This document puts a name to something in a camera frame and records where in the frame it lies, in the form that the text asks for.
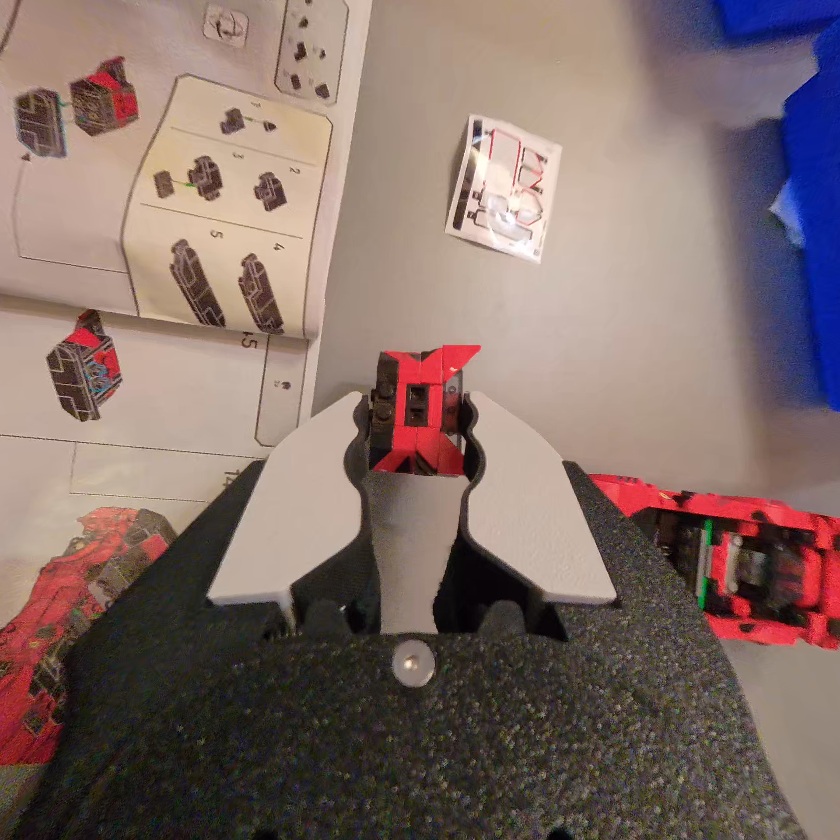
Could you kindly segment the lego sticker sheet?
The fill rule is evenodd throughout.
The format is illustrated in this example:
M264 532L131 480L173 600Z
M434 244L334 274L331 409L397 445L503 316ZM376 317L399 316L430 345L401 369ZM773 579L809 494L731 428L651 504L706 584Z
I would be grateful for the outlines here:
M562 152L509 122L470 114L446 235L540 265Z

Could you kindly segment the red lego subassembly with clear piece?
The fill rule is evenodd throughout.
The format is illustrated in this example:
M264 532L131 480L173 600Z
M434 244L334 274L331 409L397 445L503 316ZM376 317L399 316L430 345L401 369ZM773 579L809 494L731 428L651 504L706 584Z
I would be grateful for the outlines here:
M371 392L369 468L415 476L464 475L463 370L478 344L383 351Z

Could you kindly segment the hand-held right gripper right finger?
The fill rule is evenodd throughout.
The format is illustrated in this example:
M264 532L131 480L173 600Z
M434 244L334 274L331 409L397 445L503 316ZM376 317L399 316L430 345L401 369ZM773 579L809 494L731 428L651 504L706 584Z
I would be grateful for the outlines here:
M548 603L606 605L616 588L564 460L537 431L483 392L465 396L462 530L478 551Z

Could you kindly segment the red lego sports car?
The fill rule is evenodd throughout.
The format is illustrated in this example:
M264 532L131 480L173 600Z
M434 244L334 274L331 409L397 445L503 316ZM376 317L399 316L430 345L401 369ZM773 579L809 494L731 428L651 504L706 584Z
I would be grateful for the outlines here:
M838 517L590 477L671 563L720 639L838 650Z

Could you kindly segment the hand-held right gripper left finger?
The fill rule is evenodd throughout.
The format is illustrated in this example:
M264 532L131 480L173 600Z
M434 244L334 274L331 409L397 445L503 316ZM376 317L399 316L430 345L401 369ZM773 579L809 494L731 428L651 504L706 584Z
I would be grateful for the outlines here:
M216 606L274 603L291 630L320 601L370 631L370 404L352 392L266 459L209 587Z

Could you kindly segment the lego instruction booklet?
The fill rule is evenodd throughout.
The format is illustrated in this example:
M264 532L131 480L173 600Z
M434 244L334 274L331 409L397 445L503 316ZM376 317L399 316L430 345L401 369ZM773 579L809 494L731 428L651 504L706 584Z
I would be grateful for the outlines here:
M372 2L2 2L2 787L62 665L310 416Z

